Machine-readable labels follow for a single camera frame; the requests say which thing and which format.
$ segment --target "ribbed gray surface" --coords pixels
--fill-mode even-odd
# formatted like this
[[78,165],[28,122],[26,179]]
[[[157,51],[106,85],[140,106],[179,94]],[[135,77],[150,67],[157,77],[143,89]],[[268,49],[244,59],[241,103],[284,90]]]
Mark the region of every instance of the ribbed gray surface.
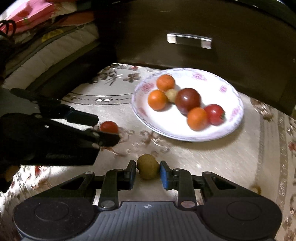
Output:
[[71,241],[222,241],[210,233],[193,212],[173,202],[123,202],[102,212],[95,223]]

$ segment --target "table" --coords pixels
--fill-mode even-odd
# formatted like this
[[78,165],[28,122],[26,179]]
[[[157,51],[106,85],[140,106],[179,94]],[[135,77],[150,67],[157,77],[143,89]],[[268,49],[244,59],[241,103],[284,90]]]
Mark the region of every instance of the table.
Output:
[[[273,200],[283,212],[278,241],[293,241],[296,235],[296,121],[282,112],[244,94],[240,94],[245,114],[232,134],[210,142],[192,143],[172,140],[149,130],[133,114],[131,96],[135,86],[157,69],[112,64],[89,83],[81,84],[63,98],[77,110],[99,116],[120,126],[121,142],[111,151],[99,153],[93,166],[22,166],[13,177],[7,193],[0,194],[0,232],[7,240],[17,236],[12,221],[14,207],[26,198],[58,185],[85,171],[104,175],[106,171],[125,169],[130,160],[152,154],[165,160],[170,168],[183,168],[192,175],[214,172],[243,187]],[[79,129],[86,126],[69,124]],[[201,196],[196,190],[199,204]],[[165,191],[160,180],[144,181],[138,173],[131,191],[120,191],[119,201],[176,200],[176,191]],[[98,203],[99,191],[94,203]]]

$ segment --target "oval plate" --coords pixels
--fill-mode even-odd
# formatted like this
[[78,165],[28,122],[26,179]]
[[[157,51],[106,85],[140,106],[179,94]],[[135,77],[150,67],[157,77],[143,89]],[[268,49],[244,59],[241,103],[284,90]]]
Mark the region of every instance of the oval plate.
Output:
[[[202,106],[218,104],[225,110],[226,120],[219,126],[208,126],[201,131],[189,128],[186,116],[182,115],[174,104],[163,111],[154,111],[148,105],[148,95],[157,89],[156,80],[163,74],[169,74],[176,81],[176,88],[193,88],[201,95]],[[177,68],[159,71],[142,82],[134,90],[132,108],[139,120],[153,131],[181,141],[204,142],[219,139],[233,132],[241,123],[244,106],[238,92],[226,80],[210,72]]]

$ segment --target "plate rim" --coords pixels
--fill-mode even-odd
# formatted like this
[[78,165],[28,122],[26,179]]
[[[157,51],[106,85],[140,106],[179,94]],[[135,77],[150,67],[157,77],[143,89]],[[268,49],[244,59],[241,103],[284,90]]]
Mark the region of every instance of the plate rim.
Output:
[[[136,92],[138,91],[138,89],[140,88],[140,86],[143,84],[143,83],[146,83],[147,80],[151,79],[153,76],[157,76],[159,74],[164,74],[164,73],[167,73],[167,71],[169,70],[172,70],[172,71],[180,71],[180,70],[189,70],[189,71],[202,71],[202,72],[206,72],[206,73],[209,73],[210,75],[213,75],[214,77],[216,78],[219,78],[222,82],[228,84],[229,86],[231,86],[231,89],[232,89],[232,92],[236,95],[236,97],[238,98],[238,101],[239,101],[239,106],[242,108],[242,111],[241,111],[241,114],[239,115],[239,118],[237,120],[237,123],[234,124],[234,128],[224,134],[224,135],[221,135],[221,136],[218,136],[218,137],[215,137],[215,138],[205,138],[205,139],[200,139],[200,138],[196,138],[196,137],[186,137],[186,138],[182,138],[182,137],[176,137],[176,136],[172,136],[172,135],[169,135],[169,134],[166,134],[166,133],[163,133],[161,132],[160,130],[157,130],[155,129],[155,126],[152,126],[151,124],[149,123],[146,123],[145,120],[143,120],[137,113],[137,110],[135,109],[135,94]],[[243,105],[243,102],[242,102],[242,99],[240,97],[240,95],[238,94],[237,90],[229,83],[227,82],[225,79],[217,76],[216,74],[213,74],[211,72],[208,72],[208,71],[205,71],[205,70],[201,70],[201,69],[193,69],[193,68],[172,68],[172,69],[166,69],[166,70],[159,70],[158,72],[156,73],[153,73],[151,74],[150,76],[146,77],[145,79],[143,79],[140,83],[137,84],[137,86],[135,87],[134,91],[133,91],[133,95],[132,95],[132,98],[131,98],[131,106],[132,106],[132,110],[134,112],[134,114],[136,115],[136,117],[145,125],[147,126],[149,129],[151,129],[152,131],[162,135],[162,136],[165,136],[165,137],[168,137],[168,138],[171,138],[171,139],[174,139],[174,140],[180,140],[180,141],[188,141],[188,142],[207,142],[207,141],[212,141],[212,140],[217,140],[217,139],[220,139],[220,138],[223,138],[225,136],[228,136],[229,134],[233,133],[240,125],[241,125],[241,122],[243,120],[243,117],[244,117],[244,105]]]

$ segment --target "orange fruit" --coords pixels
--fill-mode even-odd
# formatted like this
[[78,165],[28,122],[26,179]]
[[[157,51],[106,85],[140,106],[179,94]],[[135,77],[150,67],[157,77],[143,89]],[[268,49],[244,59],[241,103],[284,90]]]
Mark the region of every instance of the orange fruit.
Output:
[[187,114],[187,124],[194,131],[200,131],[208,125],[207,113],[203,108],[195,107]]
[[154,90],[148,96],[148,105],[153,110],[162,110],[167,104],[167,102],[168,99],[165,93],[163,93],[160,90]]
[[100,131],[118,134],[118,125],[113,121],[105,121],[100,126]]
[[164,74],[156,80],[156,86],[159,90],[163,92],[169,89],[174,89],[175,79],[168,74]]

